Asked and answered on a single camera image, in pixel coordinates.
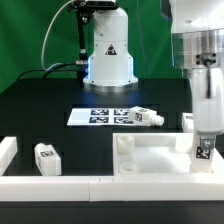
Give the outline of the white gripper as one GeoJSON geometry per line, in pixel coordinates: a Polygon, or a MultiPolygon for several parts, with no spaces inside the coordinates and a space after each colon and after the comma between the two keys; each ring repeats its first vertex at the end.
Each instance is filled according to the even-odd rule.
{"type": "MultiPolygon", "coordinates": [[[[224,132],[224,76],[220,68],[210,70],[210,97],[207,97],[207,70],[194,69],[191,81],[194,129],[198,135],[221,135],[224,132]]],[[[215,148],[215,136],[201,136],[203,150],[215,148]]]]}

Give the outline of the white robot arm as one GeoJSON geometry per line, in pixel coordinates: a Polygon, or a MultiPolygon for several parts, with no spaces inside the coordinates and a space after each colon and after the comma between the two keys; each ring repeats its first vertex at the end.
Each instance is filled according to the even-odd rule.
{"type": "MultiPolygon", "coordinates": [[[[128,17],[116,0],[85,0],[94,11],[94,51],[86,87],[101,91],[138,82],[128,53],[128,17]]],[[[190,80],[195,144],[212,150],[224,133],[224,0],[161,0],[171,19],[173,66],[190,80]]]]}

